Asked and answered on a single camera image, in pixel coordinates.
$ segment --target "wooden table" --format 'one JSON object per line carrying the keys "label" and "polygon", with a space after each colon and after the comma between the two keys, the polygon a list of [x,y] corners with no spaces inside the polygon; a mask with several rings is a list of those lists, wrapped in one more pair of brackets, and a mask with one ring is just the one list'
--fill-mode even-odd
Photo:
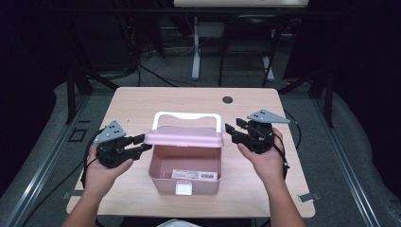
{"label": "wooden table", "polygon": [[[231,104],[222,101],[225,96]],[[157,112],[187,112],[219,114],[223,123],[235,124],[236,118],[260,109],[285,116],[280,98],[273,89],[254,88],[119,88],[107,111],[102,126],[116,120],[134,136],[150,131]],[[216,126],[212,118],[204,118],[191,124],[194,127]],[[162,118],[162,125],[183,125],[177,118]],[[287,185],[301,216],[311,218],[315,214],[312,202],[298,201],[298,195],[309,192],[304,172],[295,149],[288,125],[273,124],[284,134],[284,144],[290,165]],[[231,136],[223,133],[222,173],[218,193],[213,196],[177,196],[160,194],[148,175],[152,150],[145,151],[141,159],[120,176],[100,204],[99,215],[173,217],[173,218],[265,218],[270,216],[269,198],[252,164],[231,142]],[[82,191],[80,181],[73,195]],[[71,212],[79,196],[72,196],[67,206]]]}

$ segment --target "black wall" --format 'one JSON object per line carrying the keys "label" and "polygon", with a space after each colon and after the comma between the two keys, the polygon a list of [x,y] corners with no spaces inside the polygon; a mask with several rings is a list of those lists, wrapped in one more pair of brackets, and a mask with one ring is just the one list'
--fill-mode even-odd
{"label": "black wall", "polygon": [[66,59],[34,1],[0,6],[1,183],[3,195],[31,152],[65,81]]}
{"label": "black wall", "polygon": [[401,198],[401,2],[310,0],[308,10],[352,16],[303,20],[285,79],[306,77],[324,67],[345,41],[332,71],[335,92],[366,131],[384,184]]}

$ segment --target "mounting plate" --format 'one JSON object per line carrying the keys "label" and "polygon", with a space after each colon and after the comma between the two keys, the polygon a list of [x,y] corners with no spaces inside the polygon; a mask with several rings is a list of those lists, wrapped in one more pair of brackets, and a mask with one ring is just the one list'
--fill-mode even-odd
{"label": "mounting plate", "polygon": [[101,134],[99,134],[94,143],[101,144],[114,139],[124,137],[126,135],[125,131],[121,126],[114,120],[112,121]]}
{"label": "mounting plate", "polygon": [[289,120],[274,114],[272,112],[268,112],[265,109],[257,111],[255,113],[251,113],[247,116],[248,119],[260,122],[260,123],[282,123],[282,124],[289,124]]}

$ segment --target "gray fabric floor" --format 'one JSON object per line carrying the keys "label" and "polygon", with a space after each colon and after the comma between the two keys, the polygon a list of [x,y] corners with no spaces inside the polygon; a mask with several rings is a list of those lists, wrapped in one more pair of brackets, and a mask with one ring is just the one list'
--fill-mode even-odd
{"label": "gray fabric floor", "polygon": [[[142,61],[148,69],[169,79],[176,79],[195,84],[198,87],[216,87],[218,83],[218,57],[216,55],[216,41],[207,41],[201,52],[200,79],[193,81],[192,54],[179,55],[174,51],[167,51],[163,60],[157,54],[147,61]],[[292,47],[292,40],[284,38],[280,43],[277,58],[273,64],[273,72],[276,76],[275,82],[270,82],[267,87],[280,89],[287,84],[282,81],[287,64],[288,55]],[[126,78],[114,80],[120,86],[137,86],[138,73]],[[223,80],[225,87],[259,87],[262,78],[226,78]],[[29,207],[35,207],[44,195],[54,188],[68,173],[83,159],[83,151],[88,143],[90,135],[95,133],[101,126],[100,123],[107,111],[113,92],[102,84],[91,81],[95,91],[92,96],[78,95],[78,103],[83,108],[78,117],[72,123],[69,131],[64,127],[67,119],[67,96],[66,85],[62,84],[55,92],[58,100],[56,108],[38,140],[35,148],[26,160],[20,173],[15,178],[9,190],[0,200],[1,226],[20,226],[21,219],[28,213]],[[179,86],[186,84],[173,82]],[[141,72],[141,86],[169,86],[160,81],[152,74]],[[306,181],[311,192],[318,192],[322,198],[315,201],[316,215],[307,219],[308,226],[401,226],[400,206],[396,197],[383,185],[379,175],[371,162],[371,148],[366,134],[358,124],[355,117],[347,108],[346,104],[338,97],[334,98],[333,123],[334,133],[338,136],[340,143],[355,171],[357,178],[364,189],[365,196],[372,205],[377,223],[370,225],[361,215],[355,195],[350,190],[349,184],[344,178],[340,164],[336,156],[332,138],[326,131],[324,122],[319,118],[321,114],[316,108],[319,100],[311,100],[305,91],[308,85],[303,85],[295,92],[281,95],[283,106],[286,111],[296,119],[301,128],[302,141],[298,147],[299,156],[305,172]],[[290,124],[292,136],[295,143],[300,138],[295,124]],[[80,137],[83,140],[73,142]],[[28,192],[29,183],[35,177],[41,164],[49,153],[54,150],[59,139],[61,141],[60,152],[56,155],[55,164],[44,176],[45,183],[40,186],[37,198],[31,198],[33,205],[26,210],[19,210],[24,205],[22,197]],[[59,226],[67,217],[65,211],[68,199],[65,193],[69,193],[75,187],[80,171],[76,171],[46,200],[36,213],[30,218],[26,226]],[[121,217],[99,217],[105,226],[118,226]],[[262,223],[258,219],[255,226]]]}

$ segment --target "human arm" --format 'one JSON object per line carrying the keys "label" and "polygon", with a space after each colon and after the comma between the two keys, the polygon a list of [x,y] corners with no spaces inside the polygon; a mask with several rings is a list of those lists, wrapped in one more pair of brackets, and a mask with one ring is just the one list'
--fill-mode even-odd
{"label": "human arm", "polygon": [[[274,137],[274,144],[282,148],[280,139],[283,138],[283,134],[277,129],[273,129],[273,132],[277,135]],[[271,226],[305,226],[283,178],[283,159],[278,153],[282,151],[277,152],[275,148],[271,148],[256,154],[243,144],[238,144],[238,149],[253,164],[256,174],[265,185],[269,196]]]}
{"label": "human arm", "polygon": [[132,166],[133,160],[129,159],[116,168],[107,168],[98,160],[93,161],[96,158],[96,148],[95,144],[90,147],[85,189],[62,225],[64,227],[94,226],[101,200],[112,188],[115,179]]}

